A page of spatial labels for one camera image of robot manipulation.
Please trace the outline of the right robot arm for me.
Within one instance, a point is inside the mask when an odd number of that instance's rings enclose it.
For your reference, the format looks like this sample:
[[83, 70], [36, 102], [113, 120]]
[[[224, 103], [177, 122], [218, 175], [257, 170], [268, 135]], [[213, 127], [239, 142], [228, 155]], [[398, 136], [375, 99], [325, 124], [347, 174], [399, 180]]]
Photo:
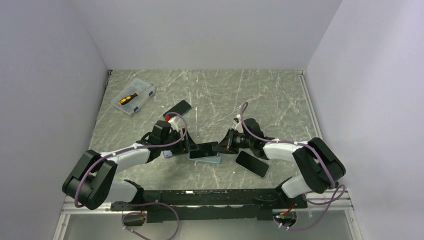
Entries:
[[296, 163], [300, 174], [276, 188], [275, 200], [282, 208], [289, 207], [300, 195], [322, 194], [337, 187], [338, 180], [346, 174], [345, 166], [321, 138], [294, 142], [266, 137], [254, 118], [239, 120], [214, 147], [214, 151], [228, 155], [237, 155], [241, 149], [250, 149], [257, 161]]

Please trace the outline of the light blue phone case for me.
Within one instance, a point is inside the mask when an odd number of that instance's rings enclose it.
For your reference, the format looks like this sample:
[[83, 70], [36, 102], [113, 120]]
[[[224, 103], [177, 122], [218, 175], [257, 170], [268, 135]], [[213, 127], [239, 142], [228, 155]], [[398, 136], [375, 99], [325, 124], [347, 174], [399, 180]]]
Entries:
[[219, 164], [222, 159], [222, 154], [217, 151], [191, 151], [188, 154], [188, 159], [204, 163]]

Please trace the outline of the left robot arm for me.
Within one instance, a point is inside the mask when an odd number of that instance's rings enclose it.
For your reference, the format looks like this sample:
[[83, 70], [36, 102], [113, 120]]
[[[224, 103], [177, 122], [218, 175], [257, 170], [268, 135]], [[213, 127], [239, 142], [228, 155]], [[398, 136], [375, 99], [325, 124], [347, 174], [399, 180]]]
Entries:
[[150, 132], [128, 147], [112, 152], [84, 152], [61, 190], [74, 199], [77, 208], [95, 210], [105, 202], [124, 202], [129, 209], [137, 210], [146, 203], [144, 188], [128, 179], [118, 181], [116, 174], [148, 164], [164, 151], [175, 156], [198, 149], [185, 127], [179, 130], [174, 123], [159, 120]]

